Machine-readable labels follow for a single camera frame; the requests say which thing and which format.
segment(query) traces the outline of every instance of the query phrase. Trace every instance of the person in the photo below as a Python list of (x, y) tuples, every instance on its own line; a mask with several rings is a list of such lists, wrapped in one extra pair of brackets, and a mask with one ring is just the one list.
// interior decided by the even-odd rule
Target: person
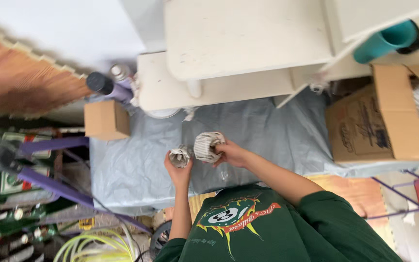
[(204, 200), (192, 225), (190, 170), (169, 172), (176, 200), (169, 242), (155, 262), (295, 261), (393, 262), (402, 260), (342, 197), (227, 140), (221, 158), (255, 174), (269, 188), (227, 188)]

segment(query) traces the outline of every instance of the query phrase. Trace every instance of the spray paint can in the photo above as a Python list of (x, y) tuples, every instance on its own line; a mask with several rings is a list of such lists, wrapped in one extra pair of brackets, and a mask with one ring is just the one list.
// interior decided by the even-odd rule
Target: spray paint can
[(122, 87), (131, 89), (134, 93), (137, 91), (137, 86), (134, 83), (132, 71), (125, 64), (115, 64), (109, 69), (111, 78)]
[(134, 94), (131, 90), (114, 83), (114, 81), (100, 72), (93, 72), (87, 77), (87, 86), (94, 92), (113, 98), (123, 104), (129, 104)]

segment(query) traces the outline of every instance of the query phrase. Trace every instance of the cardboard box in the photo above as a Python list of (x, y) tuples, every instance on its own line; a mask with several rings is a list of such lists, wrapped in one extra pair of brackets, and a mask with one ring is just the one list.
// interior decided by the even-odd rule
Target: cardboard box
[(419, 160), (412, 74), (419, 77), (419, 65), (373, 65), (374, 85), (326, 110), (334, 162)]
[(101, 101), (84, 106), (85, 136), (101, 140), (130, 137), (129, 114), (114, 101)]

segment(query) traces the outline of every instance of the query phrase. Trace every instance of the silver spray can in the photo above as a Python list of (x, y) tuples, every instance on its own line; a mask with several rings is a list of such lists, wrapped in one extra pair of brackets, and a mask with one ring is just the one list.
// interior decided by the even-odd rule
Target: silver spray can
[(114, 82), (124, 88), (131, 89), (134, 93), (137, 87), (130, 68), (125, 64), (115, 64), (109, 69), (109, 75)]

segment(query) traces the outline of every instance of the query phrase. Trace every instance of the hand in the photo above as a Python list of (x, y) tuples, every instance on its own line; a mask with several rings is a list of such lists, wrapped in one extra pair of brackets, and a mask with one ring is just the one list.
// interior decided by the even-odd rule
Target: hand
[(188, 190), (190, 183), (190, 171), (193, 166), (193, 159), (190, 159), (189, 163), (185, 168), (175, 167), (169, 160), (169, 154), (171, 151), (168, 151), (166, 158), (164, 159), (164, 166), (168, 170), (169, 176), (171, 177), (172, 183), (177, 190)]
[(223, 153), (221, 157), (213, 164), (213, 167), (217, 167), (223, 162), (227, 162), (235, 167), (246, 168), (247, 158), (252, 152), (243, 149), (236, 143), (227, 140), (226, 144), (216, 145), (216, 154)]

